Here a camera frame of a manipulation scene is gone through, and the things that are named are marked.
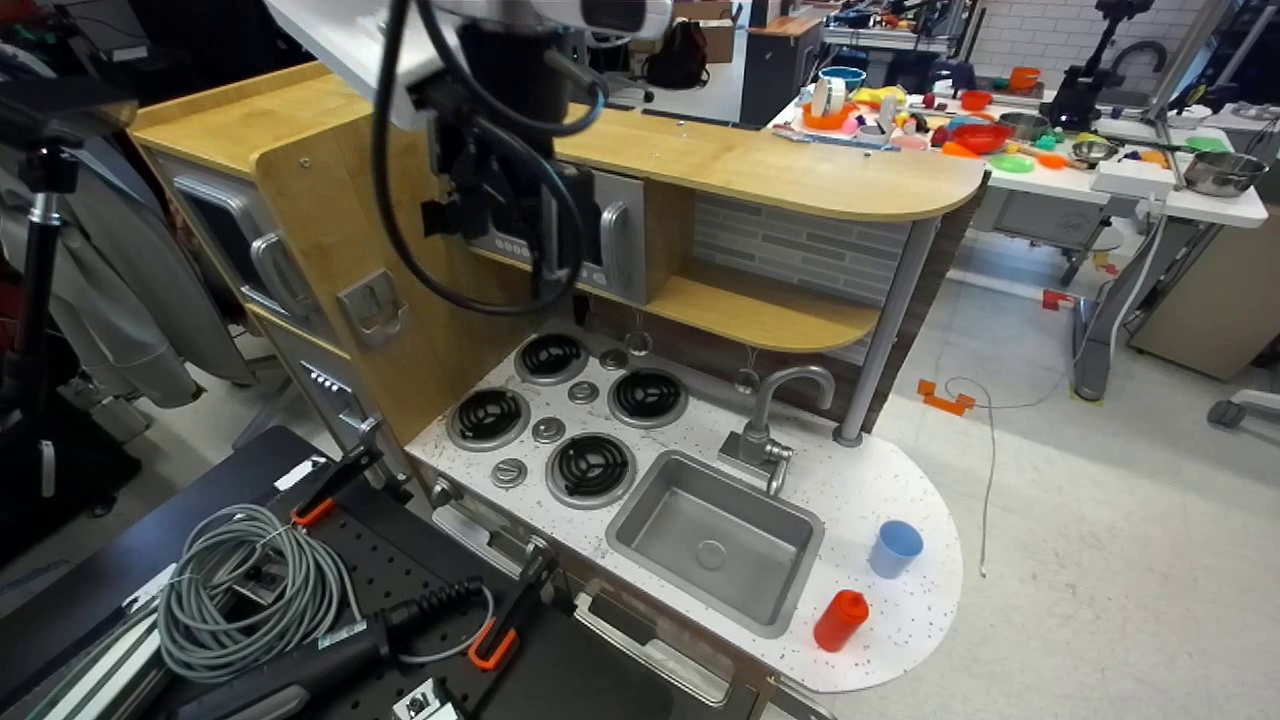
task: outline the floor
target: floor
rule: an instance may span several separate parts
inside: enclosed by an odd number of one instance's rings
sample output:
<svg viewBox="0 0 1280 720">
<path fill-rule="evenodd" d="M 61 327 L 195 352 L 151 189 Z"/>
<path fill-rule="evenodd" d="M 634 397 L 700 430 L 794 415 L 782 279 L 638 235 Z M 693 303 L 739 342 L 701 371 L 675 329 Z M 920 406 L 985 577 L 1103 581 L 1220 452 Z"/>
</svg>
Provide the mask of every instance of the floor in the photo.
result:
<svg viewBox="0 0 1280 720">
<path fill-rule="evenodd" d="M 732 72 L 713 68 L 718 100 L 703 90 L 659 102 L 723 117 L 740 94 L 717 83 Z M 908 357 L 876 432 L 951 507 L 965 594 L 920 667 L 822 698 L 841 719 L 1280 716 L 1280 424 L 1249 419 L 1229 433 L 1204 423 L 1213 401 L 1272 378 L 1222 384 L 1121 350 L 1105 402 L 1073 400 L 1062 379 L 1069 316 L 1033 300 L 1060 272 L 1052 250 L 970 238 Z M 1087 268 L 1075 290 L 1089 295 L 1103 279 Z M 1044 400 L 993 413 L 993 459 L 987 413 L 956 418 L 915 396 L 918 379 L 952 377 L 982 383 L 995 405 Z M 155 425 L 129 448 L 145 474 L 111 515 L 78 520 L 5 568 L 0 614 L 225 455 L 271 384 L 202 382 L 210 392 L 189 407 L 143 404 Z M 954 389 L 986 400 L 972 382 Z M 301 402 L 284 421 L 328 442 Z"/>
</svg>

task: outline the white countertop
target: white countertop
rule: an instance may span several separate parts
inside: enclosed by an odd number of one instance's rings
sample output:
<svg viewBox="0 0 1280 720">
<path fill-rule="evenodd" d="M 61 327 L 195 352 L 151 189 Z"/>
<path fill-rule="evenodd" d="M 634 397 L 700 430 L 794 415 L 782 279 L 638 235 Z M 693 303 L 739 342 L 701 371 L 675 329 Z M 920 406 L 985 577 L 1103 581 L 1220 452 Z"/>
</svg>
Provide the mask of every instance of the white countertop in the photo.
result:
<svg viewBox="0 0 1280 720">
<path fill-rule="evenodd" d="M 582 340 L 593 350 L 602 347 L 599 338 Z M 681 377 L 691 391 L 689 407 L 678 420 L 666 428 L 640 430 L 609 415 L 607 393 L 621 372 L 604 370 L 593 357 L 576 379 L 594 382 L 600 396 L 589 405 L 573 405 L 566 395 L 568 383 L 554 387 L 525 383 L 515 373 L 513 357 L 494 368 L 476 387 L 517 389 L 529 401 L 532 420 L 556 415 L 567 425 L 566 437 L 590 430 L 618 438 L 635 454 L 637 482 L 659 452 L 676 448 L 753 486 L 762 486 L 760 480 L 717 460 L 721 442 L 730 430 L 741 429 L 753 402 L 751 397 L 737 395 L 728 383 L 653 356 L 632 357 L 631 368 L 667 369 Z M 712 396 L 716 402 L 709 401 Z M 730 404 L 739 411 L 726 410 Z M 575 510 L 554 500 L 545 486 L 544 468 L 558 443 L 539 445 L 526 430 L 500 450 L 467 452 L 449 441 L 442 416 L 407 450 L 467 491 L 644 588 L 810 692 L 858 691 L 905 674 L 938 647 L 960 602 L 963 560 L 950 510 L 920 468 L 892 443 L 868 436 L 861 447 L 841 447 L 831 441 L 833 423 L 781 402 L 773 405 L 771 427 L 778 441 L 796 450 L 782 500 L 813 511 L 826 525 L 818 559 L 791 624 L 774 639 L 754 634 L 614 552 L 605 542 L 605 528 L 623 501 L 600 510 Z M 500 489 L 489 478 L 494 462 L 504 457 L 520 457 L 529 466 L 529 477 L 512 489 Z M 884 580 L 868 568 L 867 556 L 877 528 L 891 519 L 905 520 L 920 530 L 924 553 L 902 577 Z M 846 588 L 867 597 L 870 618 L 844 651 L 828 653 L 814 643 L 813 626 L 836 592 Z"/>
<path fill-rule="evenodd" d="M 919 100 L 920 96 L 913 95 L 910 96 L 909 102 L 919 102 Z M 947 102 L 959 108 L 959 100 L 947 100 Z M 1025 113 L 1028 109 L 989 105 L 983 111 L 1000 117 L 1001 113 Z M 800 109 L 794 104 L 783 108 L 783 110 L 778 113 L 769 126 L 778 123 L 792 124 L 796 129 L 803 129 L 809 133 L 847 137 L 838 132 L 813 131 L 804 127 L 804 120 L 800 119 Z M 1105 133 L 1126 135 L 1129 137 L 1140 137 L 1143 135 L 1149 135 L 1151 132 L 1151 128 L 1135 120 L 1124 119 L 1102 119 L 1098 122 L 1098 127 L 1100 131 Z M 1212 127 L 1201 126 L 1196 129 L 1171 129 L 1170 135 L 1175 142 L 1180 142 L 1192 136 L 1201 136 L 1216 137 L 1230 145 L 1230 140 L 1226 137 L 1226 133 Z M 1068 142 L 1059 143 L 1056 151 L 1061 155 L 1068 155 L 1070 147 L 1070 140 L 1068 140 Z M 1178 160 L 1179 167 L 1185 170 L 1192 161 L 1192 155 L 1179 154 Z M 1093 172 L 1089 170 L 1076 170 L 1074 168 L 1050 170 L 1037 164 L 1036 169 L 1029 173 L 1006 173 L 992 168 L 989 163 L 987 167 L 991 170 L 991 187 L 1046 195 L 1050 197 L 1061 197 L 1064 200 L 1076 200 L 1080 202 L 1092 202 L 1096 205 L 1103 205 L 1111 197 L 1107 192 L 1100 192 L 1089 187 L 1093 178 Z M 1224 225 L 1242 228 L 1256 228 L 1267 219 L 1266 206 L 1258 197 L 1257 190 L 1253 188 L 1249 188 L 1248 192 L 1240 195 L 1239 197 L 1213 197 L 1192 190 L 1174 191 L 1169 193 L 1167 213 L 1172 218 L 1221 223 Z"/>
</svg>

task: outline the blue cup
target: blue cup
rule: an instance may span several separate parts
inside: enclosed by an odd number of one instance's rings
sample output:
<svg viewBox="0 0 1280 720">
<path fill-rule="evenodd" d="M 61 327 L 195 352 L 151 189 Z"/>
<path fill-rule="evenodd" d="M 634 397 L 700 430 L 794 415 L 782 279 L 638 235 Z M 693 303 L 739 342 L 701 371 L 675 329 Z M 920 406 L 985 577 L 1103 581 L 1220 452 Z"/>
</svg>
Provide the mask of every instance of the blue cup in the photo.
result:
<svg viewBox="0 0 1280 720">
<path fill-rule="evenodd" d="M 845 81 L 845 91 L 852 96 L 854 91 L 863 86 L 863 81 L 867 79 L 867 73 L 859 70 L 858 68 L 831 67 L 818 70 L 818 77 L 838 77 Z"/>
<path fill-rule="evenodd" d="M 876 546 L 867 559 L 881 578 L 892 580 L 924 550 L 920 533 L 901 520 L 890 520 L 876 534 Z"/>
</svg>

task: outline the red bottle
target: red bottle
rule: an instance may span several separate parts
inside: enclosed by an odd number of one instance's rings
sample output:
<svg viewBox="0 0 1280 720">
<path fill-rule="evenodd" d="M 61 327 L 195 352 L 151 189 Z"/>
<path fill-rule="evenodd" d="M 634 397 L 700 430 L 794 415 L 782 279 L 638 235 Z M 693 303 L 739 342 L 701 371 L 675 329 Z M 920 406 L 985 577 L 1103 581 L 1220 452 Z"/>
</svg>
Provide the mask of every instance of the red bottle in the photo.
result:
<svg viewBox="0 0 1280 720">
<path fill-rule="evenodd" d="M 840 652 L 869 614 L 863 593 L 840 591 L 813 626 L 813 639 L 827 652 Z"/>
</svg>

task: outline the stainless steel sink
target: stainless steel sink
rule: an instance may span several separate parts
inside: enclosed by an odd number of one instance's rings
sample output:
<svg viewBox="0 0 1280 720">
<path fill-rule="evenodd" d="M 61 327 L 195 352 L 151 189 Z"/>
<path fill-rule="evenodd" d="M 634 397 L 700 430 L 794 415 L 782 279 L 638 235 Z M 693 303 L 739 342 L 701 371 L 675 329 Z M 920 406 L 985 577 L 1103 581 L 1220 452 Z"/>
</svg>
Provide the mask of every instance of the stainless steel sink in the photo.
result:
<svg viewBox="0 0 1280 720">
<path fill-rule="evenodd" d="M 786 632 L 822 544 L 817 515 L 676 450 L 609 523 L 614 551 L 753 633 Z"/>
</svg>

